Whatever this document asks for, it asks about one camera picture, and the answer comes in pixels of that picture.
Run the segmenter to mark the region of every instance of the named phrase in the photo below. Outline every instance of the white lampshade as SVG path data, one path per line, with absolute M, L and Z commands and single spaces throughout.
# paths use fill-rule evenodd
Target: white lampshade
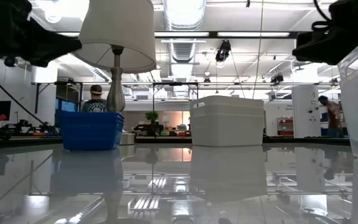
M 90 0 L 75 55 L 105 70 L 114 66 L 111 45 L 124 47 L 124 73 L 155 69 L 154 9 L 150 0 Z

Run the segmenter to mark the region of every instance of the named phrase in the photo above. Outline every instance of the person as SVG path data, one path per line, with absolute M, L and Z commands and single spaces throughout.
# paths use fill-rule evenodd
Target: person
M 320 96 L 318 101 L 327 107 L 328 113 L 328 136 L 338 138 L 342 135 L 341 114 L 339 105 L 328 100 L 327 96 Z
M 91 100 L 87 101 L 81 112 L 95 113 L 107 112 L 107 101 L 102 99 L 102 87 L 99 85 L 91 86 Z

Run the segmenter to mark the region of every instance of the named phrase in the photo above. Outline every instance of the black cable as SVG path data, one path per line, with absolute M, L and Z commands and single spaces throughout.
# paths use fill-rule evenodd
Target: black cable
M 252 92 L 252 99 L 255 96 L 256 83 L 258 82 L 258 73 L 259 73 L 259 62 L 260 62 L 260 48 L 262 46 L 262 30 L 264 26 L 264 0 L 262 0 L 262 10 L 260 12 L 260 36 L 259 36 L 259 49 L 258 49 L 258 61 L 256 64 L 256 77 L 254 83 L 254 91 Z
M 317 0 L 313 0 L 313 2 L 314 2 L 314 6 L 316 6 L 316 9 L 317 9 L 318 13 L 319 13 L 325 20 L 327 20 L 328 22 L 330 22 L 331 19 L 328 18 L 328 16 L 321 10 L 320 6 L 318 5 Z
M 244 96 L 244 99 L 245 99 L 246 94 L 244 93 L 244 89 L 242 88 L 242 85 L 241 85 L 241 79 L 240 79 L 239 72 L 237 71 L 237 65 L 236 65 L 236 61 L 234 60 L 233 51 L 231 51 L 231 58 L 233 59 L 234 69 L 236 69 L 236 74 L 237 74 L 237 78 L 239 79 L 239 84 L 240 84 L 240 87 L 241 87 L 242 95 Z
M 49 125 L 47 125 L 45 122 L 41 121 L 41 119 L 39 119 L 38 117 L 36 117 L 36 115 L 34 115 L 33 113 L 31 113 L 29 110 L 27 110 L 21 103 L 18 102 L 17 99 L 15 99 L 1 84 L 0 84 L 0 89 L 5 92 L 13 101 L 15 101 L 15 103 L 17 103 L 25 112 L 27 112 L 29 115 L 31 115 L 31 117 L 33 117 L 34 119 L 36 119 L 38 122 L 40 122 L 42 125 L 47 126 L 48 130 L 51 131 L 52 133 L 56 134 L 56 131 L 53 130 L 52 128 L 49 127 Z
M 267 222 L 266 222 L 266 215 L 265 215 L 265 209 L 264 209 L 264 203 L 263 203 L 263 201 L 262 201 L 262 197 L 261 197 L 261 196 L 259 196 L 259 200 L 260 200 L 260 204 L 261 204 L 261 206 L 262 206 L 262 215 L 264 216 L 264 223 L 267 224 Z

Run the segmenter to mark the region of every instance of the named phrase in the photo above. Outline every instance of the blue plastic bin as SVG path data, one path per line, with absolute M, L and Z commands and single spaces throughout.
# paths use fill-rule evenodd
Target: blue plastic bin
M 119 146 L 124 117 L 119 113 L 60 113 L 63 146 L 71 151 L 112 150 Z

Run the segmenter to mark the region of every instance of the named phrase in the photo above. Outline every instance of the silver lamp stand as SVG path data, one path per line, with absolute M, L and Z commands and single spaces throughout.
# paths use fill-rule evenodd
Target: silver lamp stand
M 114 67 L 111 68 L 112 76 L 110 91 L 107 96 L 107 108 L 109 112 L 120 113 L 125 108 L 125 97 L 121 85 L 123 69 L 120 67 L 121 54 L 124 48 L 112 45 L 111 49 L 114 54 Z

